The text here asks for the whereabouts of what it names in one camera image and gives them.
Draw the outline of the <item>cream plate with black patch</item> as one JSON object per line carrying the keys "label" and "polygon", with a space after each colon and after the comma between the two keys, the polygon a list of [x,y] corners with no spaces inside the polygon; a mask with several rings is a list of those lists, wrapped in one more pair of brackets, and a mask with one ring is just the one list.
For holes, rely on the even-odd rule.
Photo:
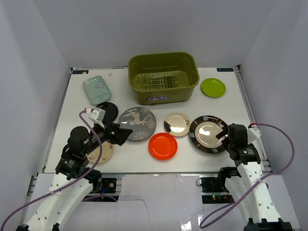
{"label": "cream plate with black patch", "polygon": [[167,133],[174,137],[181,137],[189,132],[191,120],[180,112],[173,112],[164,119],[164,128]]}

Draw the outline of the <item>orange plate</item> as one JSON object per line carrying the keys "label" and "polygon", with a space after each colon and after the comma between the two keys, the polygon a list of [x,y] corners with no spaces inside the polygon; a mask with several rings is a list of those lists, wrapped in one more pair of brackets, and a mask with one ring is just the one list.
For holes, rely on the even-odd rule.
{"label": "orange plate", "polygon": [[148,150],[152,157],[160,161],[167,161],[176,154],[178,143],[169,133],[157,133],[151,137]]}

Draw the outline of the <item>black round plate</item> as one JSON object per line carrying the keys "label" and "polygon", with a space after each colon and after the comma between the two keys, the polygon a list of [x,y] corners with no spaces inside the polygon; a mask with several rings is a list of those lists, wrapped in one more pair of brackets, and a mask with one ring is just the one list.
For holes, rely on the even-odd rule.
{"label": "black round plate", "polygon": [[103,102],[97,105],[97,108],[105,111],[103,122],[114,122],[118,116],[118,107],[114,103]]}

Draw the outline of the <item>grey reindeer plate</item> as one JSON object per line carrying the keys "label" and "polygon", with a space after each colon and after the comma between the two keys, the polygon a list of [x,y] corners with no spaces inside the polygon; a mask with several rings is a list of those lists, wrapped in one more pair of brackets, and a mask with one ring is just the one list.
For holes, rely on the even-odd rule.
{"label": "grey reindeer plate", "polygon": [[143,141],[151,137],[156,129],[154,114],[144,107],[132,107],[124,111],[119,117],[121,128],[131,129],[129,141]]}

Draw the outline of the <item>pale blue rectangular plate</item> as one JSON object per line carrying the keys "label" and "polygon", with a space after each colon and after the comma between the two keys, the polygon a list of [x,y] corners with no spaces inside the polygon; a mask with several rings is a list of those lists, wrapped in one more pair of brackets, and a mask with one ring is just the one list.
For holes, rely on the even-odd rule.
{"label": "pale blue rectangular plate", "polygon": [[102,76],[94,76],[83,82],[83,88],[92,105],[99,105],[109,99],[112,94]]}

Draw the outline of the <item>right blue table label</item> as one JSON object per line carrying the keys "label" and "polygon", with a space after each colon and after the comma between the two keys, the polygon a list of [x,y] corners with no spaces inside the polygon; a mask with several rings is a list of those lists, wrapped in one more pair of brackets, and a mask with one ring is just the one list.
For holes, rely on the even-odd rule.
{"label": "right blue table label", "polygon": [[217,68],[218,72],[233,72],[233,68]]}

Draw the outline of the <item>cream plate with small motifs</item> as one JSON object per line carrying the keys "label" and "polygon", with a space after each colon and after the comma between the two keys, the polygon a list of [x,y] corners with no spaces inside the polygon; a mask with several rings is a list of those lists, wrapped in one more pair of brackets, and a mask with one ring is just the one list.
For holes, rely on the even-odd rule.
{"label": "cream plate with small motifs", "polygon": [[[114,153],[114,146],[112,144],[108,142],[104,142],[102,144],[102,147],[103,147],[103,152],[102,152],[101,158],[98,161],[98,164],[108,161]],[[88,160],[91,163],[96,163],[99,157],[99,153],[100,153],[100,148],[97,147],[87,156]]]}

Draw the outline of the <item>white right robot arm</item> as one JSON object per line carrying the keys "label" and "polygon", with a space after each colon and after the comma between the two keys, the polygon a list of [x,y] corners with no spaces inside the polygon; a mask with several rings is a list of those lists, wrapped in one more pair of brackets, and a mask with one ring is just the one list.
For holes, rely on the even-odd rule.
{"label": "white right robot arm", "polygon": [[283,221],[274,206],[262,172],[260,155],[253,140],[260,137],[254,125],[231,124],[219,133],[222,146],[229,153],[234,167],[223,167],[218,173],[217,185],[230,192],[242,215],[245,231],[291,231],[290,222]]}

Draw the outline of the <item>blue table label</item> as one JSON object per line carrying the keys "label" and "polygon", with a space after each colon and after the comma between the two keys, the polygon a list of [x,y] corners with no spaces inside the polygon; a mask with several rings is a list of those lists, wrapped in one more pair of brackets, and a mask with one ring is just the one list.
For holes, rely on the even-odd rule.
{"label": "blue table label", "polygon": [[72,75],[85,75],[88,73],[89,73],[88,70],[73,70],[72,71]]}
{"label": "blue table label", "polygon": [[233,72],[233,68],[217,68],[218,72]]}

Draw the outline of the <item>olive green plastic bin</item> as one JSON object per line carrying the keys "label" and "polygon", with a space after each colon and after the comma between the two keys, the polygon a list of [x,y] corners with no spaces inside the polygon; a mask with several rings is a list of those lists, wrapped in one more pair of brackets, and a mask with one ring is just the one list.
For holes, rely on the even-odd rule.
{"label": "olive green plastic bin", "polygon": [[136,55],[128,62],[128,83],[140,105],[185,102],[199,80],[196,62],[187,52]]}

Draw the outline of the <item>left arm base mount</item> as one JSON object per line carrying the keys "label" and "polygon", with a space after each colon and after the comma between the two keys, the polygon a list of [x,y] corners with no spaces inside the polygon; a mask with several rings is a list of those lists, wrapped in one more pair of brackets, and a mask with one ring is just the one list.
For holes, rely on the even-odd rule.
{"label": "left arm base mount", "polygon": [[83,199],[83,202],[117,202],[119,196],[116,195],[116,186],[116,178],[102,178],[99,185]]}

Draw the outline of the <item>lime green plate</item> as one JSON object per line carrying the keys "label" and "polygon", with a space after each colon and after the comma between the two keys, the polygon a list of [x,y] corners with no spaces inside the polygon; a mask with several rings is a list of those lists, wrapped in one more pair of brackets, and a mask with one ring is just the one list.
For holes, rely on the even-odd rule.
{"label": "lime green plate", "polygon": [[201,90],[206,96],[219,98],[226,92],[226,86],[217,78],[207,78],[201,83]]}

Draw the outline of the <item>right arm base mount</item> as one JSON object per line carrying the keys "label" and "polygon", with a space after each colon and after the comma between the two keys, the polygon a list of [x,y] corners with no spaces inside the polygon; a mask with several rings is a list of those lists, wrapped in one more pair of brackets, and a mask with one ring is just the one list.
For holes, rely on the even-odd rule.
{"label": "right arm base mount", "polygon": [[218,177],[203,177],[196,181],[201,187],[203,204],[229,204],[234,199]]}

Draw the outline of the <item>striped dark rim plate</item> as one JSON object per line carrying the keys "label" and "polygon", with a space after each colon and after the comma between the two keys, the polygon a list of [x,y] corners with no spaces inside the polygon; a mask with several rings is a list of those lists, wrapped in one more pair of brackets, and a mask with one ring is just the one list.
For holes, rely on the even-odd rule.
{"label": "striped dark rim plate", "polygon": [[203,115],[191,123],[189,137],[193,145],[202,152],[218,154],[225,151],[222,141],[227,135],[221,138],[216,136],[227,127],[228,125],[222,119],[212,115]]}

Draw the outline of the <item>left blue table label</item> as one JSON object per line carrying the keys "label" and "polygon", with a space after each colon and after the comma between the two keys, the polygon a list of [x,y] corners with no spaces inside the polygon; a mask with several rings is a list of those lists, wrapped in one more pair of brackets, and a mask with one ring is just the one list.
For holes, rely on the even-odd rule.
{"label": "left blue table label", "polygon": [[89,73],[88,70],[73,70],[72,71],[72,75],[85,75],[88,73]]}

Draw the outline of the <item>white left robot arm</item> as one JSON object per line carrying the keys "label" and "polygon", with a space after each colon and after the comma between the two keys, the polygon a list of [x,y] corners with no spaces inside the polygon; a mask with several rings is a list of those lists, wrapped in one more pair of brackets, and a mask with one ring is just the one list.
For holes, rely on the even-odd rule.
{"label": "white left robot arm", "polygon": [[60,231],[77,206],[90,193],[102,186],[102,174],[94,167],[88,167],[87,156],[95,149],[102,150],[102,144],[123,145],[131,129],[121,128],[119,124],[106,123],[87,129],[83,126],[71,130],[67,145],[63,148],[61,159],[49,192],[35,214],[19,231]]}

